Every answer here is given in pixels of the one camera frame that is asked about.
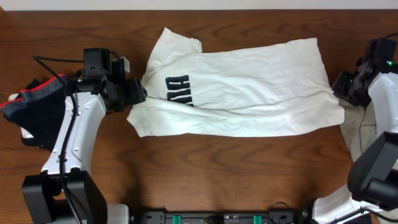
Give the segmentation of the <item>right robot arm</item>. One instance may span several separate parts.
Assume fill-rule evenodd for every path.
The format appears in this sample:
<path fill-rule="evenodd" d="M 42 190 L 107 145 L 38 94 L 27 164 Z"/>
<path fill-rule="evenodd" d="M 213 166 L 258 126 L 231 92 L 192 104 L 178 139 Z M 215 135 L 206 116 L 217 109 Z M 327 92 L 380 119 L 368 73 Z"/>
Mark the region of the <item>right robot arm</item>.
<path fill-rule="evenodd" d="M 354 162 L 346 185 L 316 199 L 301 223 L 347 223 L 397 209 L 397 42 L 387 35 L 370 40 L 353 73 L 342 71 L 332 86 L 335 96 L 353 106 L 374 106 L 377 137 Z"/>

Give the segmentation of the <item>white t-shirt black print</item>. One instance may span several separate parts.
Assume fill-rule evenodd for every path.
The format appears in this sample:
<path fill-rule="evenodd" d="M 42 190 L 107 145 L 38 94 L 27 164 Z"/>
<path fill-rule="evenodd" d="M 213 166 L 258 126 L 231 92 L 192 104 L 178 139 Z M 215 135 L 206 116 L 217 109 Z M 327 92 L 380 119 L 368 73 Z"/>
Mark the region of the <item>white t-shirt black print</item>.
<path fill-rule="evenodd" d="M 315 38 L 204 53 L 199 40 L 164 29 L 142 84 L 146 101 L 127 117 L 141 137 L 295 136 L 345 118 Z"/>

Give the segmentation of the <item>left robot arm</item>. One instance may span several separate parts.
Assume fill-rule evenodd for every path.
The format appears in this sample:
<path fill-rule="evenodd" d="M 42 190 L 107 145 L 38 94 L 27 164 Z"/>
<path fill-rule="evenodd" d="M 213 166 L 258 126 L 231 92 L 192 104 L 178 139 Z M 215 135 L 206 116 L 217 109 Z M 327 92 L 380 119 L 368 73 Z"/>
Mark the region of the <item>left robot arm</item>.
<path fill-rule="evenodd" d="M 127 78 L 129 60 L 104 48 L 84 50 L 84 67 L 67 85 L 62 125 L 39 175 L 22 184 L 34 223 L 129 223 L 125 204 L 108 204 L 91 177 L 96 135 L 106 113 L 142 103 L 139 78 Z"/>

